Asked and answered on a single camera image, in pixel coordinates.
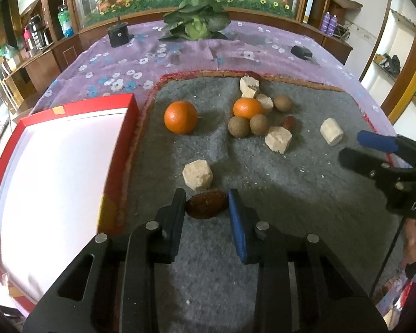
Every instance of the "wooden shelf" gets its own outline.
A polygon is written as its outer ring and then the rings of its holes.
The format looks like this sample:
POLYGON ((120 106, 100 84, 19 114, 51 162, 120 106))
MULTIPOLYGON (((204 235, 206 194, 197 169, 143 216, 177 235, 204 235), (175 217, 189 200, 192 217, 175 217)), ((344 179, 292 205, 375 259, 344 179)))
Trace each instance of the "wooden shelf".
POLYGON ((416 25, 411 20, 407 19, 404 15, 398 13, 398 11, 395 11, 393 9, 390 10, 393 14, 393 17, 397 20, 399 24, 401 24, 402 26, 406 27, 414 33, 416 32, 416 25))
POLYGON ((387 70, 385 70, 384 69, 384 67, 383 66, 381 66, 381 65, 379 65, 376 61, 374 61, 373 60, 373 63, 378 67, 378 68, 380 68, 384 73, 385 73, 385 75, 387 75, 391 80, 393 80, 393 82, 396 82, 396 80, 397 80, 397 77, 394 77, 393 75, 391 75, 387 70))

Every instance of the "gray carpet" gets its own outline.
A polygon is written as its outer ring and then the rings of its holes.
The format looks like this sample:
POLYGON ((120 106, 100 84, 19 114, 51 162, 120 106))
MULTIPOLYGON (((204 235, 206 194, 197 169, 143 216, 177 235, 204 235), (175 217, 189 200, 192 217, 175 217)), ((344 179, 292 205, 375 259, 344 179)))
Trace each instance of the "gray carpet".
MULTIPOLYGON (((153 219, 159 207, 171 202, 177 187, 193 195, 185 186, 183 167, 206 159, 214 189, 237 188, 245 204, 285 233, 318 234, 368 292, 398 219, 386 212, 385 198, 373 182, 337 163, 339 150, 358 147, 357 132, 369 130, 352 97, 262 83, 264 94, 290 95, 296 104, 293 114, 301 122, 289 150, 281 155, 270 151, 262 137, 237 139, 228 133, 232 106, 240 97, 238 86, 234 78, 200 78, 170 82, 158 93, 133 167, 127 231, 153 219), (175 100, 191 102, 200 114, 189 135, 175 135, 164 126, 163 113, 175 100), (345 132, 334 148, 319 132, 330 117, 345 132)), ((283 118, 277 111, 270 115, 273 125, 283 118)), ((257 266, 243 266, 236 256, 228 212, 207 221, 186 216, 176 262, 156 267, 161 331, 250 331, 256 283, 257 266)))

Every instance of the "metal screw head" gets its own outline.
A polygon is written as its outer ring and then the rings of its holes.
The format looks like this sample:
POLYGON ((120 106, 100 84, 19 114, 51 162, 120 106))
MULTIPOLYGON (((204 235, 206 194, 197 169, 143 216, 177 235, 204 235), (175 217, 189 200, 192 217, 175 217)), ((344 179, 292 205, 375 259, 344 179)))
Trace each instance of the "metal screw head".
POLYGON ((100 234, 97 234, 95 237, 94 237, 94 240, 95 240, 95 242, 96 243, 103 243, 104 241, 106 241, 108 239, 108 236, 105 234, 105 233, 100 233, 100 234))
POLYGON ((159 223, 157 223, 157 221, 149 221, 148 223, 145 224, 145 228, 148 230, 156 230, 159 227, 159 223))
POLYGON ((306 236, 306 239, 310 242, 310 243, 318 243, 320 238, 318 235, 314 234, 314 233, 310 233, 306 236))
POLYGON ((267 230, 268 228, 270 228, 270 225, 266 221, 258 221, 256 223, 256 228, 258 230, 267 230))
POLYGON ((398 181, 395 185, 394 185, 394 187, 396 188, 396 189, 398 189, 398 190, 404 190, 404 183, 403 182, 401 182, 401 181, 398 181))

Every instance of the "green leafy plant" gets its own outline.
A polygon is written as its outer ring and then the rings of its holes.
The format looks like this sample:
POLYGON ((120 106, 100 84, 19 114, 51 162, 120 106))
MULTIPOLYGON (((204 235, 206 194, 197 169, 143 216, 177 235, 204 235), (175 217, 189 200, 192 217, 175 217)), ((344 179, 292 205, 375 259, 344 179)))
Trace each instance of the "green leafy plant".
POLYGON ((161 41, 180 37, 189 41, 201 39, 226 39, 219 31, 225 29, 231 20, 222 4, 215 0, 183 0, 179 8, 163 18, 163 28, 169 34, 161 41))

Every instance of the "purple tablecloth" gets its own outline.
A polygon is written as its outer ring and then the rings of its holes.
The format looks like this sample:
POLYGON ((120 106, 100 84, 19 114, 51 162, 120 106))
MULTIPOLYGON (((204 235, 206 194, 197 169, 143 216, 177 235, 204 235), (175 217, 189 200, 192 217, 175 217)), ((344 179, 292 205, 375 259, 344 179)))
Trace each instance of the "purple tablecloth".
POLYGON ((188 70, 252 70, 340 87, 355 99, 379 133, 395 135, 387 117, 357 77, 309 37, 233 21, 224 31, 229 40, 160 42, 163 25, 160 21, 130 26, 134 38, 115 49, 111 48, 107 36, 94 43, 51 84, 33 112, 125 93, 135 94, 142 109, 149 90, 164 74, 188 70), (309 48, 314 61, 304 61, 291 54, 294 45, 309 48))

